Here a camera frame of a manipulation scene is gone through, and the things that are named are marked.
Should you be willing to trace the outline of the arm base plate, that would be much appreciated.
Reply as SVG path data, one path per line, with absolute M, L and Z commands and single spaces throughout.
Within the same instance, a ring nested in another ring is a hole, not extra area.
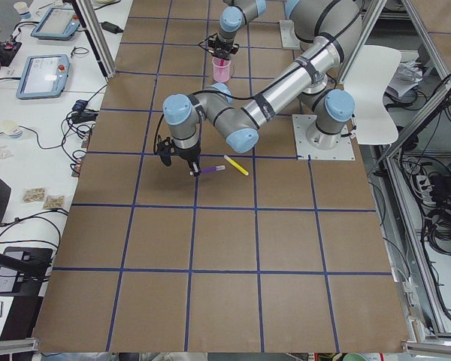
M 283 49 L 300 50 L 300 41 L 295 35 L 294 24 L 291 20 L 279 21 L 281 44 Z
M 349 130 L 344 123 L 341 133 L 326 135 L 316 127 L 316 115 L 293 114 L 296 156 L 299 160 L 354 161 Z

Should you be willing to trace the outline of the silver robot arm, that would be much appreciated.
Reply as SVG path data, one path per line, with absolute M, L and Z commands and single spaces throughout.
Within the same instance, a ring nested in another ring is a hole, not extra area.
M 179 156 L 194 176 L 201 174 L 198 124 L 208 120 L 236 153 L 246 153 L 259 140 L 259 129 L 300 95 L 322 92 L 326 73 L 348 59 L 362 31 L 359 6 L 354 1 L 287 1 L 285 15 L 297 39 L 310 46 L 267 87 L 234 108 L 224 83 L 189 95 L 173 94 L 163 102 L 170 136 L 154 139 L 153 152 L 164 165 Z
M 219 17 L 219 28 L 205 41 L 205 50 L 218 59 L 230 60 L 240 45 L 235 41 L 238 31 L 266 12 L 265 0 L 224 1 L 227 7 Z

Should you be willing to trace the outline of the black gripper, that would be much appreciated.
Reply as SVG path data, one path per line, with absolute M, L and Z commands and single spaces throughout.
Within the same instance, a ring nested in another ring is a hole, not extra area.
M 191 148 L 181 148 L 174 143 L 174 140 L 170 137 L 167 137 L 165 140 L 159 136 L 155 140 L 154 144 L 154 153 L 159 155 L 162 163 L 165 166 L 171 166 L 172 156 L 179 156 L 181 159 L 186 160 L 188 162 L 191 176 L 196 176 L 197 174 L 201 174 L 200 165 L 197 161 L 195 161 L 195 146 Z
M 205 50 L 213 56 L 231 56 L 239 50 L 239 44 L 223 41 L 218 34 L 210 35 L 205 39 Z

